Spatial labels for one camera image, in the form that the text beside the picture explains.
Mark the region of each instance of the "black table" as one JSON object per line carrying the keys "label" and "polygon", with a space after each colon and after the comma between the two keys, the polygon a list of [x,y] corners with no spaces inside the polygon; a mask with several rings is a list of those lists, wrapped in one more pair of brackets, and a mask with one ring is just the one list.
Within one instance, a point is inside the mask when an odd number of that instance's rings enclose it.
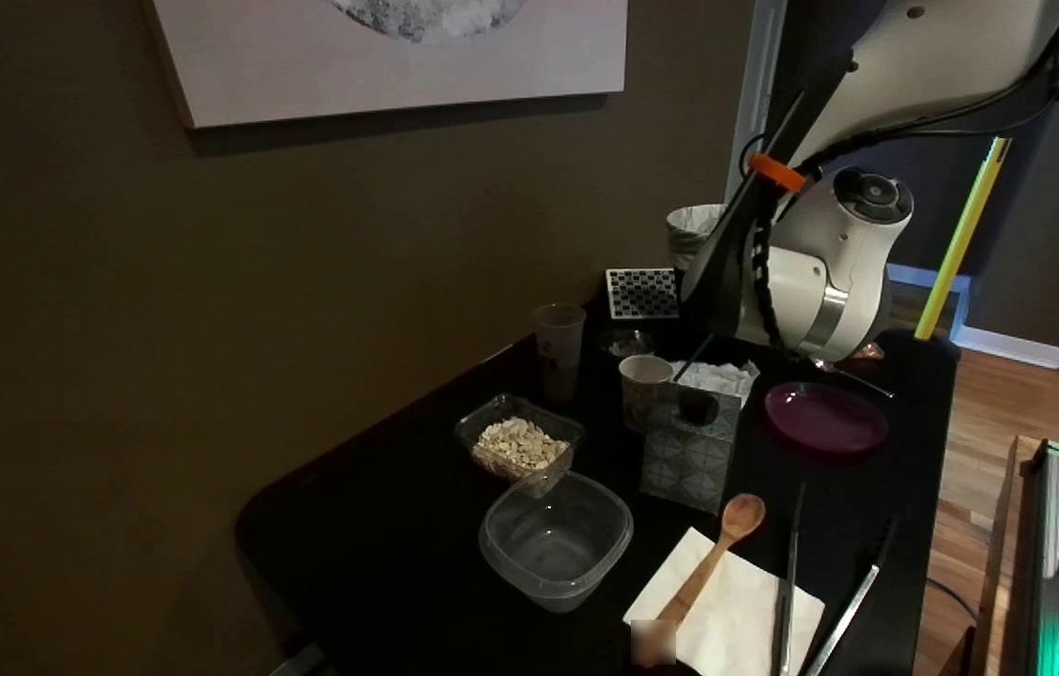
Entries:
{"label": "black table", "polygon": [[[890,443],[856,462],[822,462],[770,436],[759,394],[800,364],[766,349],[714,346],[710,361],[762,364],[755,406],[744,409],[729,492],[770,499],[766,530],[740,556],[781,571],[789,507],[807,477],[800,586],[837,620],[883,530],[898,518],[890,571],[830,672],[913,672],[920,597],[939,503],[939,469],[958,353],[890,334],[886,364],[867,372],[898,394]],[[499,582],[477,552],[484,507],[503,492],[481,473],[454,421],[492,394],[537,398],[530,342],[477,364],[454,383],[379,421],[338,451],[263,488],[237,522],[237,541],[263,597],[327,650],[345,676],[402,672],[635,672],[635,631],[620,623],[683,526],[714,533],[714,515],[638,496],[638,443],[620,428],[616,372],[586,361],[586,424],[575,469],[616,488],[635,511],[635,541],[605,586],[571,616],[548,616]]]}

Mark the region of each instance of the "food container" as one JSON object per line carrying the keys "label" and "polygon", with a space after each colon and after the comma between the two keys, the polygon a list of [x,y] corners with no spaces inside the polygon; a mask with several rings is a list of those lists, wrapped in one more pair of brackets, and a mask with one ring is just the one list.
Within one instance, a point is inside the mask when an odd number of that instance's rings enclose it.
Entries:
{"label": "food container", "polygon": [[488,567],[548,612],[575,612],[616,567],[635,537],[635,518],[605,484],[563,473],[537,496],[511,484],[484,515]]}
{"label": "food container", "polygon": [[[548,447],[552,458],[541,462],[545,458],[541,443],[522,447],[522,439],[530,436],[514,436],[514,443],[507,443],[511,436],[503,436],[503,447],[492,454],[492,447],[484,447],[484,428],[507,424],[507,421],[530,421],[533,428],[541,428],[556,443]],[[481,409],[466,413],[454,424],[454,436],[473,454],[473,462],[481,462],[488,473],[507,477],[507,481],[530,481],[537,492],[548,492],[563,473],[571,473],[571,458],[582,439],[582,424],[556,417],[526,398],[496,394]]]}

